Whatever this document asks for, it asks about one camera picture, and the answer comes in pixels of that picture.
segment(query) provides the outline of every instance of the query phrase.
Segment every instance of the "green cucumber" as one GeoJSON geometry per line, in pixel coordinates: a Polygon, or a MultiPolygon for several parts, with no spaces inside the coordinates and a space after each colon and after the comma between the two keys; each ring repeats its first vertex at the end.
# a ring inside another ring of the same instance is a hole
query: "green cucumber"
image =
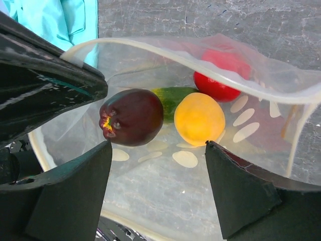
{"type": "Polygon", "coordinates": [[[151,90],[160,99],[164,108],[164,122],[173,123],[176,107],[189,94],[199,92],[192,87],[167,87],[151,90]]]}

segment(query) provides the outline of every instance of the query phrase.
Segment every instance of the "gray concrete floor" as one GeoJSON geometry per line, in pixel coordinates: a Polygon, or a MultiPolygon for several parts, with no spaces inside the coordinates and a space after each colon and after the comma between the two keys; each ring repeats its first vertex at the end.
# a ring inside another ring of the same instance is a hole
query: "gray concrete floor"
{"type": "MultiPolygon", "coordinates": [[[[222,33],[270,58],[321,70],[320,0],[99,0],[98,9],[101,38],[222,33]]],[[[295,167],[321,172],[321,164],[313,164],[321,160],[320,121],[319,106],[304,127],[295,167]]],[[[309,172],[300,178],[320,181],[309,172]]]]}

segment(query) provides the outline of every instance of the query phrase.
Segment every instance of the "yellow fruit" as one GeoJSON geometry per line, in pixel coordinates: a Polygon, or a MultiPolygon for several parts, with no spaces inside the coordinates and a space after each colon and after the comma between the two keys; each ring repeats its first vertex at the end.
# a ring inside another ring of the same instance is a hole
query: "yellow fruit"
{"type": "Polygon", "coordinates": [[[193,146],[215,141],[225,128],[220,105],[202,93],[191,93],[177,106],[174,124],[181,137],[193,146]]]}

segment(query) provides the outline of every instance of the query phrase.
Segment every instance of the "teal fabric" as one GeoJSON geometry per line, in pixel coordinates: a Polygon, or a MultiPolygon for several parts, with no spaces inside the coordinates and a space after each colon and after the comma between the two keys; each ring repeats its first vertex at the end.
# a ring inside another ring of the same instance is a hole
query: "teal fabric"
{"type": "MultiPolygon", "coordinates": [[[[97,0],[4,0],[10,16],[58,48],[98,37],[97,0]]],[[[97,67],[97,53],[91,51],[86,63],[97,67]]]]}
{"type": "Polygon", "coordinates": [[[3,2],[3,0],[0,0],[0,11],[9,15],[9,11],[8,11],[5,3],[3,2]]]}

